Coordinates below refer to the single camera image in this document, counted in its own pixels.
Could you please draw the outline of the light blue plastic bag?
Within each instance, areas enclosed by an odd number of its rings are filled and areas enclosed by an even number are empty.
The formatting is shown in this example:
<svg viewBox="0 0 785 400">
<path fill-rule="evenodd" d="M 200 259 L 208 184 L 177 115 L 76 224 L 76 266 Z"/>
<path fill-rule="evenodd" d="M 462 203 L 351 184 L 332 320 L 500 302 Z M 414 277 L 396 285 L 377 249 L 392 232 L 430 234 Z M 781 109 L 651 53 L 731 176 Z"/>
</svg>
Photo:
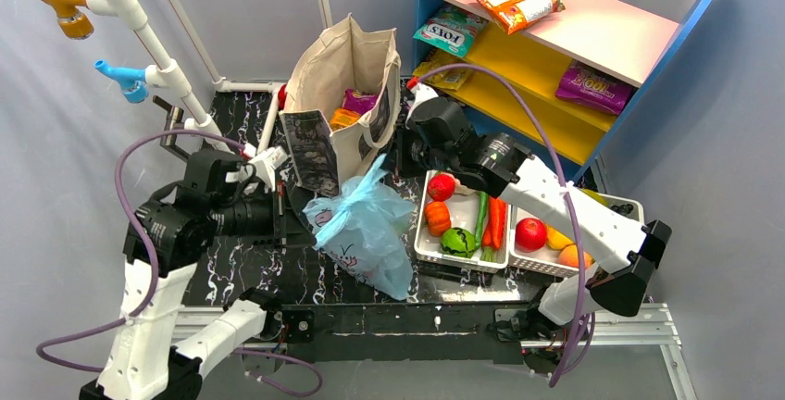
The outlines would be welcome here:
<svg viewBox="0 0 785 400">
<path fill-rule="evenodd" d="M 402 236 L 416 205 L 383 182 L 387 156 L 343 183 L 338 195 L 311 200 L 303 209 L 315 235 L 315 248 L 358 281 L 403 301 L 413 279 Z"/>
</svg>

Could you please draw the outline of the purple grape candy bag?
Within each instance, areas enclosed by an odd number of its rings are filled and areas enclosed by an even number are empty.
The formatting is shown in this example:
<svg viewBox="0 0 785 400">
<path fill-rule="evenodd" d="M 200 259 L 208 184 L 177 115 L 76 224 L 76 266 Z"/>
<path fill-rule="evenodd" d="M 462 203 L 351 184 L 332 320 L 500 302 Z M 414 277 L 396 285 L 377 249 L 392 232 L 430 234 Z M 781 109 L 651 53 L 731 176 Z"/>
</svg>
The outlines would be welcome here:
<svg viewBox="0 0 785 400">
<path fill-rule="evenodd" d="M 346 89 L 341 108 L 352 110 L 362 116 L 375 107 L 378 99 L 379 96 L 377 94 L 366 94 L 354 89 Z"/>
</svg>

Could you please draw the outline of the beige canvas tote bag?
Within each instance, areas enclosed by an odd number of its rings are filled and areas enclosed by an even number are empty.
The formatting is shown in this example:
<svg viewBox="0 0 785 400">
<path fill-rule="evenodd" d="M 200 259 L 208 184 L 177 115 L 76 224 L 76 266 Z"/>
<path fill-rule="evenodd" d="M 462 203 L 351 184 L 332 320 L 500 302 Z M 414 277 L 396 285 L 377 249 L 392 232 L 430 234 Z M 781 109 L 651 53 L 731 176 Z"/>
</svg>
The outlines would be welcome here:
<svg viewBox="0 0 785 400">
<path fill-rule="evenodd" d="M 335 196 L 368 170 L 393 136 L 400 67 L 396 30 L 364 31 L 352 16 L 305 50 L 280 113 L 299 187 Z"/>
</svg>

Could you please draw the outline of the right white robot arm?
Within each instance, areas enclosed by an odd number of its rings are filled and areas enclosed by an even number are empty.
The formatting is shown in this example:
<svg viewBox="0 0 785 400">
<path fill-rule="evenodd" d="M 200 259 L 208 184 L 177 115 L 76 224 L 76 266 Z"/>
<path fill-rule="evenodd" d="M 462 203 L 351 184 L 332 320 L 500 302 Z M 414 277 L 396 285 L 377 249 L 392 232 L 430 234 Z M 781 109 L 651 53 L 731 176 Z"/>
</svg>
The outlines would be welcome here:
<svg viewBox="0 0 785 400">
<path fill-rule="evenodd" d="M 597 310 L 634 317 L 672 230 L 643 224 L 562 183 L 529 149 L 505 133 L 477 134 L 459 104 L 419 85 L 384 168 L 403 177 L 444 171 L 467 188 L 519 207 L 571 234 L 594 259 L 586 275 L 544 290 L 533 305 L 555 326 Z"/>
</svg>

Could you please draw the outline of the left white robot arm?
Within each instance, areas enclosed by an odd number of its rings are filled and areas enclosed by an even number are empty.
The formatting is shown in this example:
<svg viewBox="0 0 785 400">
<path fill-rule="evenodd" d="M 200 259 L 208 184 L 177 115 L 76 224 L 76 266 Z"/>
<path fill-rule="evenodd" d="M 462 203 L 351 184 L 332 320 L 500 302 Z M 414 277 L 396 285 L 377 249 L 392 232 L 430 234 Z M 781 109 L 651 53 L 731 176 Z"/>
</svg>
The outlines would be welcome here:
<svg viewBox="0 0 785 400">
<path fill-rule="evenodd" d="M 135 210 L 123 247 L 125 323 L 81 399 L 195 399 L 218 362 L 268 326 L 277 303 L 251 289 L 201 331 L 172 342 L 185 289 L 216 238 L 252 238 L 271 248 L 315 241 L 282 187 L 244 194 L 243 165 L 230 153 L 200 151 L 181 181 Z"/>
</svg>

